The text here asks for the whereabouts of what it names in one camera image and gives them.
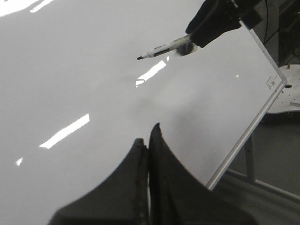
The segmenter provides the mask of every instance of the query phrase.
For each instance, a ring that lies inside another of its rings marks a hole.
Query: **white surface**
[[[283,66],[280,68],[287,78],[290,88],[284,88],[275,100],[268,113],[285,113],[300,111],[300,65]]]
[[[185,35],[201,2],[56,0],[0,17],[0,224],[46,224],[157,122],[207,184],[281,79],[244,27],[185,57],[136,60]]]

